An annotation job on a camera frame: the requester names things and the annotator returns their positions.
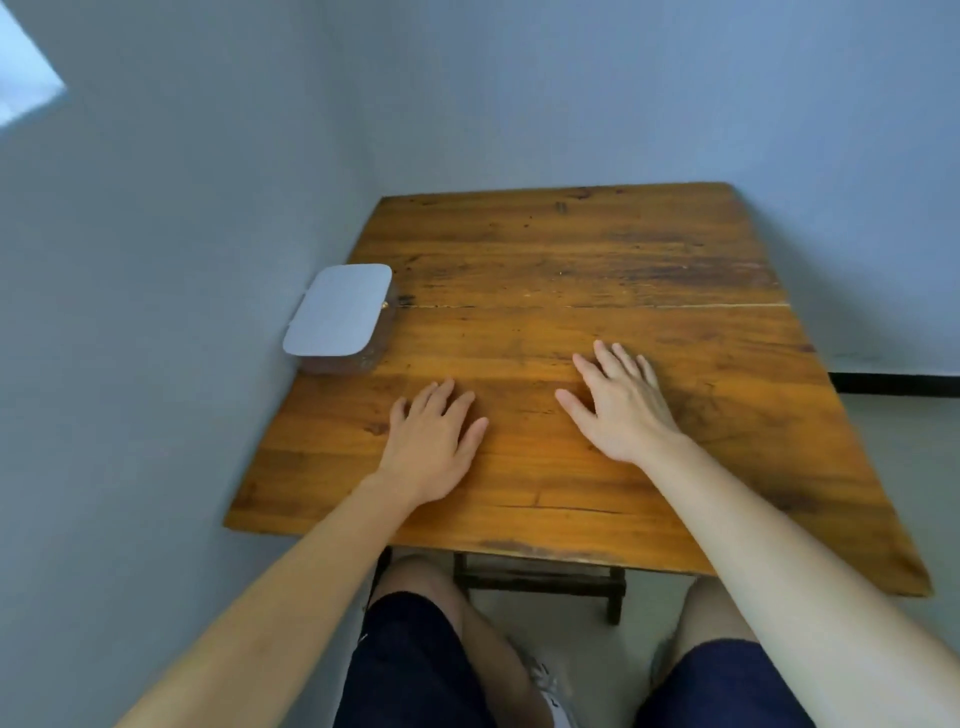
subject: wooden table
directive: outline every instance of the wooden table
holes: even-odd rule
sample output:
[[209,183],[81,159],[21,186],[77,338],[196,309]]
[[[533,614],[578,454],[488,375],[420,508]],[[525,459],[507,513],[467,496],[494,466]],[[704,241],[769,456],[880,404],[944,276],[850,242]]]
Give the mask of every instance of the wooden table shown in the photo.
[[351,261],[394,269],[390,347],[369,375],[297,377],[230,528],[307,531],[376,467],[390,404],[454,376],[487,438],[395,544],[712,573],[650,481],[554,401],[588,396],[570,354],[600,337],[645,353],[683,430],[880,588],[930,594],[729,185],[385,198]]

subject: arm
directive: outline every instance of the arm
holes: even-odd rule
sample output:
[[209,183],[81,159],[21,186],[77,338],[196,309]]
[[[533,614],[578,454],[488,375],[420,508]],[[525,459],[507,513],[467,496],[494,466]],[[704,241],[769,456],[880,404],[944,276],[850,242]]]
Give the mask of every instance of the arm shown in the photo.
[[653,480],[818,725],[954,725],[960,660],[863,576],[682,435],[642,356],[574,354],[596,413],[557,400],[584,435]]
[[444,413],[453,381],[390,413],[376,473],[243,592],[118,728],[276,726],[303,688],[376,557],[421,503],[449,493],[483,439],[477,420],[458,445],[473,393]]

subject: hand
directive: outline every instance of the hand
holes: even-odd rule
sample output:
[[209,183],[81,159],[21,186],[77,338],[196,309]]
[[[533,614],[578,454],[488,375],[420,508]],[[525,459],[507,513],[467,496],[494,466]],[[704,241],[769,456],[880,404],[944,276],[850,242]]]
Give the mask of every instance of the hand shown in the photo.
[[641,468],[651,453],[681,436],[660,393],[657,375],[643,356],[633,359],[619,344],[610,352],[602,341],[593,351],[603,371],[573,354],[573,365],[584,378],[596,414],[575,395],[558,389],[557,401],[596,447],[607,457]]
[[447,407],[452,391],[453,379],[439,386],[434,382],[414,398],[408,414],[403,397],[390,410],[390,437],[376,475],[389,487],[404,489],[415,508],[453,490],[467,474],[487,431],[489,420],[481,417],[460,438],[476,395],[466,392]]

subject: food container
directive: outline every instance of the food container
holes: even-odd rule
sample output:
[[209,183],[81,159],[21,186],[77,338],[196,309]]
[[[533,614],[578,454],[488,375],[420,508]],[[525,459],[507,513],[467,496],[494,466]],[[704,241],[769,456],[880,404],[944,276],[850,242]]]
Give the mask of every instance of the food container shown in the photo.
[[324,268],[294,314],[283,350],[310,374],[373,369],[387,350],[396,313],[394,272],[382,263]]

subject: black baseboard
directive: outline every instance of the black baseboard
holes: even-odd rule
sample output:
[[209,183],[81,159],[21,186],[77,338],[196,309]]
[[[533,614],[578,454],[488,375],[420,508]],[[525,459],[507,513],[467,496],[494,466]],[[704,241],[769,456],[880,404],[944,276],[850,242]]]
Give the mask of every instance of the black baseboard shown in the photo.
[[891,397],[960,397],[960,376],[868,375],[830,372],[833,388],[842,395]]

